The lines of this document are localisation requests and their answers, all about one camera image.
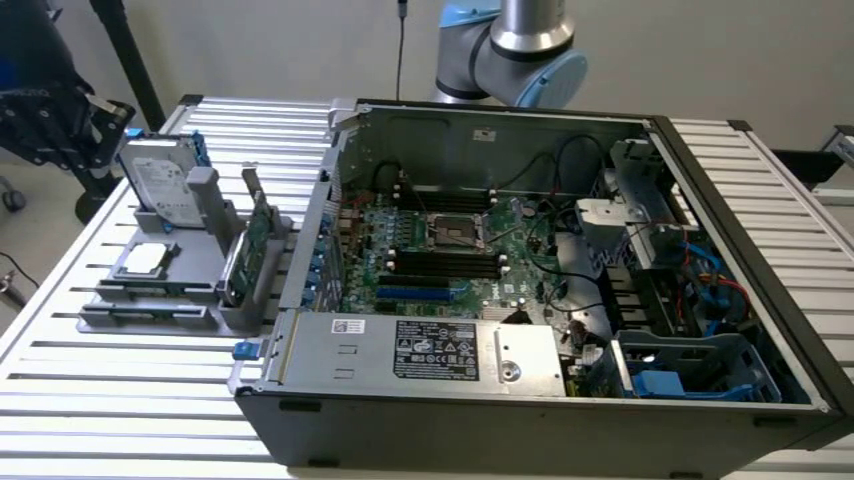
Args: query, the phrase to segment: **green circuit board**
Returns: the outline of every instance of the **green circuit board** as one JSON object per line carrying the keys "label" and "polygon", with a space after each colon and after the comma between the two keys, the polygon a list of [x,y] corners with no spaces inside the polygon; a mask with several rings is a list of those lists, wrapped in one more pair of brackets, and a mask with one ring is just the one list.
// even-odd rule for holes
{"label": "green circuit board", "polygon": [[239,306],[255,290],[267,255],[267,240],[272,232],[271,209],[267,198],[258,195],[255,209],[247,222],[243,241],[235,252],[234,266],[228,275],[228,288],[235,305]]}
{"label": "green circuit board", "polygon": [[[359,220],[354,219],[348,247],[344,249],[350,254],[342,311],[482,318],[484,308],[512,308],[521,299],[529,305],[534,305],[538,283],[554,282],[554,279],[530,263],[527,235],[539,216],[525,218],[519,204],[519,199],[500,199],[495,207],[482,215],[398,210],[382,199],[362,205]],[[435,222],[439,219],[451,227],[455,224],[464,226],[479,223],[480,245],[475,245],[472,237],[442,238],[439,234],[428,235],[434,231],[430,225],[438,225]],[[533,238],[535,242],[545,243],[550,226],[547,222],[539,223]],[[386,267],[390,248],[402,252],[503,254],[507,256],[504,265],[510,267],[510,271],[499,279],[450,278],[450,302],[395,300],[394,311],[378,311],[375,306],[379,278],[391,274]],[[538,256],[538,261],[549,268],[558,268],[554,256]]]}

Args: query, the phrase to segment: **white wall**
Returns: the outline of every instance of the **white wall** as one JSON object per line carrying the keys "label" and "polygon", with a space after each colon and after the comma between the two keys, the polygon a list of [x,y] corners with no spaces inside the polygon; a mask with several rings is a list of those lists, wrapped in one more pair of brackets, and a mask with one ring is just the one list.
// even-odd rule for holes
{"label": "white wall", "polygon": [[[184,93],[391,97],[394,0],[124,0],[167,110]],[[854,123],[854,1],[567,0],[590,75],[570,108],[746,119],[775,147]],[[132,98],[85,0],[60,30],[100,94]],[[412,0],[403,96],[432,92],[442,2]]]}

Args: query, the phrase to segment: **black cable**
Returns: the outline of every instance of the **black cable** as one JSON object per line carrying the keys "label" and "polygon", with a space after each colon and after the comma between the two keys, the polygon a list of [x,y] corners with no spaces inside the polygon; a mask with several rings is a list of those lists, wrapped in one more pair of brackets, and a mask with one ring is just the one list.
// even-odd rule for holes
{"label": "black cable", "polygon": [[631,232],[631,234],[626,237],[626,239],[621,242],[619,246],[617,247],[617,250],[614,250],[614,254],[619,255],[619,252],[623,250],[623,248],[626,248],[629,246],[629,242],[631,242],[631,238],[638,235],[643,230],[646,230],[647,228],[655,226],[655,225],[662,225],[663,223],[658,223],[658,222],[650,222],[646,225],[643,225],[642,227],[639,227],[634,232]]}
{"label": "black cable", "polygon": [[400,101],[400,70],[403,68],[403,39],[406,35],[406,16],[400,17],[400,41],[398,44],[398,81],[395,87],[395,100]]}
{"label": "black cable", "polygon": [[376,178],[379,177],[379,172],[383,169],[383,167],[388,165],[394,165],[395,167],[398,167],[398,172],[403,169],[403,166],[400,165],[400,161],[394,157],[387,158],[386,160],[383,160],[376,164],[376,166],[374,167],[374,174],[371,175],[371,188],[370,188],[370,190],[374,193],[379,191],[376,187]]}
{"label": "black cable", "polygon": [[561,307],[558,307],[554,304],[554,295],[555,295],[555,292],[558,291],[558,288],[561,288],[561,287],[553,288],[551,292],[549,292],[549,295],[546,296],[546,305],[550,306],[553,310],[557,310],[558,312],[563,312],[563,313],[577,313],[577,312],[582,312],[585,310],[589,310],[593,307],[605,307],[605,303],[602,303],[602,302],[591,303],[590,305],[585,305],[583,307],[578,307],[578,308],[561,308]]}
{"label": "black cable", "polygon": [[607,152],[605,151],[602,142],[599,142],[597,137],[586,133],[571,135],[561,142],[561,146],[558,147],[558,151],[555,153],[555,161],[558,162],[558,164],[561,164],[561,157],[563,157],[563,152],[566,151],[566,147],[569,147],[573,143],[575,143],[579,140],[589,140],[597,146],[597,152],[599,153],[599,163],[602,164],[602,171],[605,171],[607,169],[607,160],[606,160]]}
{"label": "black cable", "polygon": [[[569,212],[573,210],[573,208],[575,207],[567,207],[563,208],[561,210],[558,210],[557,213],[554,213],[555,217],[561,216],[562,213]],[[525,239],[525,244],[529,245],[530,244],[530,240],[531,237],[534,236],[534,232],[537,231],[537,227],[541,226],[541,224],[543,223],[543,220],[546,218],[549,218],[550,215],[543,215],[542,217],[539,217],[539,220],[537,220],[537,222],[534,223],[534,226],[531,227],[531,230],[529,230],[529,235],[527,238]],[[587,280],[590,283],[593,283],[597,287],[599,287],[599,282],[597,281],[595,278],[593,278],[590,275],[585,275],[582,273],[573,273],[573,272],[565,272],[562,270],[555,270],[553,268],[549,268],[546,266],[543,266],[537,259],[534,258],[534,254],[531,252],[529,252],[529,259],[531,260],[531,263],[534,264],[534,266],[543,272],[546,273],[551,273],[553,275],[559,275],[562,277],[575,277],[575,278],[583,278],[585,280]]]}
{"label": "black cable", "polygon": [[12,265],[15,265],[15,268],[17,269],[17,271],[20,272],[20,274],[24,276],[24,278],[27,280],[29,280],[32,282],[32,284],[36,286],[36,288],[39,288],[41,285],[39,285],[39,282],[36,282],[36,280],[27,274],[27,272],[24,271],[24,269],[21,268],[21,266],[17,264],[17,262],[15,261],[15,259],[12,258],[12,255],[9,255],[5,252],[0,252],[0,256],[5,257],[5,259],[12,262]]}
{"label": "black cable", "polygon": [[514,175],[514,177],[507,180],[504,183],[499,184],[495,187],[495,190],[503,190],[504,188],[507,188],[510,185],[512,185],[516,180],[519,180],[522,178],[522,176],[529,173],[529,170],[531,170],[531,167],[534,167],[534,164],[537,164],[537,161],[539,159],[546,159],[546,160],[551,160],[553,162],[555,162],[555,157],[551,155],[551,153],[549,152],[541,152],[537,155],[534,155],[534,158],[531,159],[531,161],[527,163],[527,165],[522,168],[522,170],[519,170],[519,173],[516,173]]}

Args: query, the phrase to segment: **blue plastic clip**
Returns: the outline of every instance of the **blue plastic clip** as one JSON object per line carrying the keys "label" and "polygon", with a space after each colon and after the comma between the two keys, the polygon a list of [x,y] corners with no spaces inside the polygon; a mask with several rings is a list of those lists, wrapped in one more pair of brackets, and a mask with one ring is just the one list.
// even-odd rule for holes
{"label": "blue plastic clip", "polygon": [[251,361],[260,358],[262,344],[252,342],[238,342],[231,352],[231,358],[235,360]]}

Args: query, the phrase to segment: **blue tab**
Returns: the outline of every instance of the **blue tab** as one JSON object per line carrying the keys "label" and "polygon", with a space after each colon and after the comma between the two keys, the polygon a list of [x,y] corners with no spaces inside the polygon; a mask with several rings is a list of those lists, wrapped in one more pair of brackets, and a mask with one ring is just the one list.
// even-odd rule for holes
{"label": "blue tab", "polygon": [[258,360],[260,358],[260,343],[252,342],[238,342],[235,344],[235,349],[231,352],[231,358],[235,360]]}
{"label": "blue tab", "polygon": [[631,377],[638,397],[685,398],[685,389],[677,372],[645,370]]}
{"label": "blue tab", "polygon": [[486,22],[502,12],[499,0],[455,0],[444,4],[439,28]]}

